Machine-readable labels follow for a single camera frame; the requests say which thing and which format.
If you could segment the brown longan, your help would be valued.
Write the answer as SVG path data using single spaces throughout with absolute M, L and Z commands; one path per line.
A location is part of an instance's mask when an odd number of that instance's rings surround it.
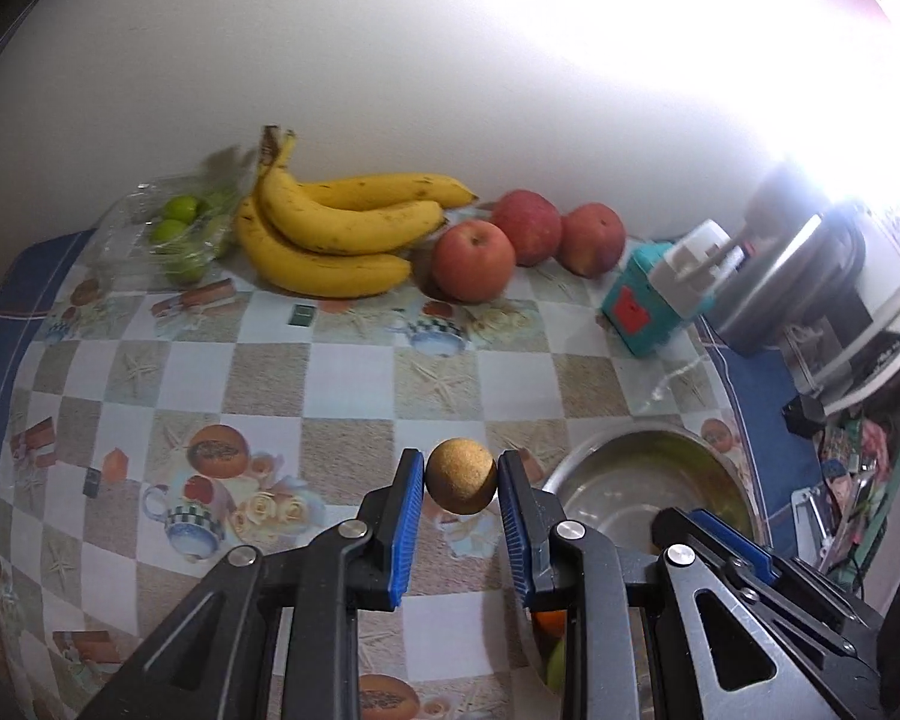
M 496 494 L 496 461 L 473 439 L 444 440 L 430 452 L 425 486 L 434 502 L 450 514 L 477 514 Z

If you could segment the larger orange tangerine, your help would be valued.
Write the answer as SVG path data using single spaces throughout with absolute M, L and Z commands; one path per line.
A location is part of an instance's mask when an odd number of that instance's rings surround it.
M 533 621 L 549 639 L 562 639 L 566 635 L 567 614 L 564 610 L 537 611 L 533 613 Z

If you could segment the green jujube fruit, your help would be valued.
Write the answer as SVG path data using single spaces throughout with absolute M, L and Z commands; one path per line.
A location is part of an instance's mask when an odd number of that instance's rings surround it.
M 544 670 L 544 679 L 549 691 L 555 695 L 564 694 L 564 686 L 566 686 L 566 639 L 560 639 L 546 661 L 546 670 Z

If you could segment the white phone stand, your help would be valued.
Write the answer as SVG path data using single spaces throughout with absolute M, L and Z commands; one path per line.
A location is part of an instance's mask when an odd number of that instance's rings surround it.
M 790 496 L 790 507 L 797 537 L 797 556 L 810 566 L 820 567 L 834 538 L 826 485 L 818 483 L 795 489 Z

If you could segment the teal plastic box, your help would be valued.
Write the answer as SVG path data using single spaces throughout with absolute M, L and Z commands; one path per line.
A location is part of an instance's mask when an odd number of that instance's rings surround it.
M 652 271 L 658 265 L 667 265 L 667 255 L 673 249 L 673 242 L 636 247 L 601 303 L 601 314 L 636 358 L 646 358 L 713 304 L 713 286 L 706 291 L 679 286 L 683 298 L 689 301 L 689 314 L 683 316 L 653 286 Z

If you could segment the front red apple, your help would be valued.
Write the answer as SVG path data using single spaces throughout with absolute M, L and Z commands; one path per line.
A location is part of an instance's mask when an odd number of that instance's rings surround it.
M 432 280 L 460 302 L 492 301 L 514 274 L 515 249 L 504 231 L 484 220 L 466 220 L 445 231 L 432 252 Z

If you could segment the red apple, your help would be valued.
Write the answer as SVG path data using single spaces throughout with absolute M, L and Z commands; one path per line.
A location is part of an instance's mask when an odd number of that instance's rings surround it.
M 460 302 L 492 301 L 514 274 L 515 249 L 504 231 L 484 220 L 466 220 L 445 231 L 432 252 L 432 280 Z
M 574 275 L 598 278 L 619 262 L 626 247 L 626 228 L 603 203 L 585 203 L 562 216 L 556 260 Z
M 554 257 L 562 238 L 562 218 L 543 195 L 512 190 L 497 200 L 491 223 L 504 232 L 520 266 L 537 266 Z

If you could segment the blue cloth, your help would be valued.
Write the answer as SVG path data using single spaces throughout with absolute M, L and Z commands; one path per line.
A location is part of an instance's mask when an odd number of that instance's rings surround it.
M 793 557 L 797 528 L 792 494 L 820 484 L 821 470 L 813 442 L 795 436 L 785 424 L 784 406 L 797 388 L 784 356 L 774 346 L 764 346 L 747 358 L 728 348 L 706 319 L 699 319 L 696 328 L 730 399 L 767 538 L 777 553 Z

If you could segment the yellow banana bunch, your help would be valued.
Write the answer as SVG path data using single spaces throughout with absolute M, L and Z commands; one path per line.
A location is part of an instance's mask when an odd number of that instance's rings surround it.
M 297 181 L 295 145 L 294 132 L 263 128 L 255 187 L 232 222 L 256 275 L 288 293 L 356 299 L 397 288 L 413 275 L 404 252 L 476 201 L 463 182 L 434 172 Z

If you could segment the right red apple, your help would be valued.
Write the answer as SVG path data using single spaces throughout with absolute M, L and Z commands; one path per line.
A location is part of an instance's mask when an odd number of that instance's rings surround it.
M 574 275 L 598 278 L 619 262 L 626 247 L 626 228 L 603 203 L 585 203 L 562 216 L 556 260 Z

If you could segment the checkered fruit tablecloth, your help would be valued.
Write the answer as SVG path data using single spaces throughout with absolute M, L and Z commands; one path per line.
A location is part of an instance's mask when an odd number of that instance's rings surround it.
M 603 294 L 548 263 L 484 305 L 413 286 L 317 302 L 233 260 L 187 299 L 112 286 L 76 236 L 25 252 L 0 288 L 11 709 L 74 717 L 222 554 L 307 543 L 408 447 L 466 437 L 544 478 L 596 434 L 666 421 L 749 481 L 704 335 L 634 358 Z

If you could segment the middle red apple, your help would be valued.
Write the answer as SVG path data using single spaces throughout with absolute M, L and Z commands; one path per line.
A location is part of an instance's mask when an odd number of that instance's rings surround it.
M 562 238 L 562 218 L 543 195 L 512 190 L 497 200 L 491 223 L 504 232 L 520 266 L 537 266 L 554 257 Z

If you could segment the white wooden chair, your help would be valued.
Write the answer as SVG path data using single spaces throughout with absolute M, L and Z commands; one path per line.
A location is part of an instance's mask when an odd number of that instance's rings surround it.
M 900 344 L 900 215 L 857 211 L 823 254 L 827 280 L 779 346 L 798 394 L 831 410 Z

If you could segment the bag of green limes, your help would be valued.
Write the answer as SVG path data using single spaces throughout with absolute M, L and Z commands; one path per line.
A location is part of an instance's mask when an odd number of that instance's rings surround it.
M 198 171 L 141 182 L 100 218 L 86 262 L 115 289 L 193 286 L 232 247 L 232 218 L 255 179 L 255 151 L 234 148 Z

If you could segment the steel thermos jug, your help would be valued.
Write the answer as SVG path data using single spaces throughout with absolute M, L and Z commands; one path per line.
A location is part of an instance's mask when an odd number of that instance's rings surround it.
M 706 312 L 717 337 L 741 356 L 774 344 L 789 325 L 822 319 L 865 265 L 859 213 L 828 205 L 788 172 L 754 193 L 743 242 L 749 255 Z

